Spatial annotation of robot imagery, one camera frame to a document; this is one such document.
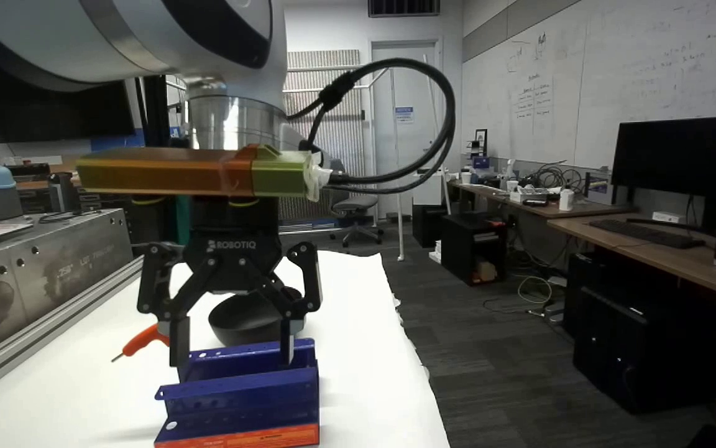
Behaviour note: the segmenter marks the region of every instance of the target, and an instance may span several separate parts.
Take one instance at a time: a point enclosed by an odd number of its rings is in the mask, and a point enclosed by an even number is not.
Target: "screen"
[[[716,200],[716,116],[624,121],[612,181]]]
[[[0,141],[51,141],[133,134],[127,87],[50,92],[0,70]]]

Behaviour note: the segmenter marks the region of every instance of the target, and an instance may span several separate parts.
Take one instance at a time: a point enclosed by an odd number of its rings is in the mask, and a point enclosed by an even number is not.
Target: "black chair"
[[[340,160],[330,162],[330,169],[342,172]],[[340,189],[328,189],[328,209],[338,220],[340,227],[330,238],[340,238],[342,247],[352,241],[382,241],[382,230],[376,223],[371,209],[377,206],[377,195],[351,195]]]

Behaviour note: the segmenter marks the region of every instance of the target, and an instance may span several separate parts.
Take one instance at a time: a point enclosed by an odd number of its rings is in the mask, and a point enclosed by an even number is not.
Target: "black cable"
[[[401,187],[360,189],[360,187],[348,187],[348,185],[330,185],[330,189],[356,191],[356,195],[397,195],[397,191],[407,191],[407,189],[415,189],[415,187],[424,185],[424,181],[437,172],[437,166],[443,164],[443,160],[444,160],[448,154],[449,154],[449,153],[439,153],[432,169],[422,172],[415,181],[407,181],[407,185],[401,185]]]
[[[307,133],[307,144],[312,146],[312,140],[316,140],[316,133],[321,126],[321,119],[325,116],[325,111],[330,111],[345,92],[351,92],[356,87],[356,83],[371,73],[377,73],[377,70],[391,70],[391,68],[404,68],[404,70],[415,70],[415,73],[422,73],[428,74],[444,95],[444,119],[443,119],[443,126],[437,133],[437,136],[432,140],[429,149],[424,149],[424,154],[420,154],[415,162],[401,166],[401,169],[393,169],[393,172],[384,172],[384,174],[372,174],[372,176],[351,176],[351,174],[330,174],[330,187],[335,189],[342,189],[342,191],[366,191],[366,195],[397,195],[397,191],[407,191],[422,181],[428,181],[437,166],[444,162],[448,153],[449,153],[449,144],[453,144],[453,136],[454,136],[454,90],[449,84],[449,79],[434,70],[432,65],[424,65],[424,63],[418,63],[418,59],[402,59],[402,58],[393,58],[393,59],[377,59],[377,63],[368,63],[358,70],[351,70],[351,73],[342,73],[340,77],[335,77],[321,95],[316,103],[311,103],[304,111],[295,111],[290,116],[300,116],[300,114],[307,114],[311,110],[319,110],[319,114],[312,116],[312,124],[311,124],[311,133]],[[420,166],[424,166],[429,160],[434,160],[434,166],[422,172],[420,180],[411,181],[411,185],[402,185],[402,187],[391,187],[391,189],[360,189],[360,187],[352,187],[352,185],[384,185],[384,181],[393,181],[393,180],[402,180],[412,172],[418,172]]]
[[[545,189],[561,185],[561,169],[555,166],[555,164],[539,166],[531,176],[534,176],[534,185],[536,185],[536,187],[545,187]]]
[[[311,103],[311,105],[305,105],[300,111],[294,111],[294,114],[285,114],[285,119],[300,119],[300,116],[305,116],[305,114],[311,114],[311,110],[316,110],[316,106],[321,106],[323,103],[321,100],[316,100],[316,103]]]
[[[572,189],[577,197],[583,197],[583,176],[573,166],[561,169],[561,187]]]

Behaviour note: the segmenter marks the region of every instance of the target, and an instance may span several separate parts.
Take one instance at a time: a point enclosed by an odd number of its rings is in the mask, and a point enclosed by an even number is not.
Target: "black cabinet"
[[[483,284],[483,263],[504,278],[507,223],[489,215],[454,215],[443,220],[443,267],[464,284]]]
[[[716,307],[668,273],[577,253],[563,314],[573,367],[621,409],[659,410],[716,394]]]

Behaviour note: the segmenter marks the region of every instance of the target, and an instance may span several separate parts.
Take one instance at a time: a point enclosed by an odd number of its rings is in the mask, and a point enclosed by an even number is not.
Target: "floor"
[[[402,258],[393,227],[382,243],[305,238],[321,248],[382,253],[454,448],[683,448],[704,424],[716,424],[713,403],[631,415],[597,391],[572,367],[561,325],[527,314],[545,302],[545,289],[525,261],[511,261],[507,282],[468,286],[407,230]]]

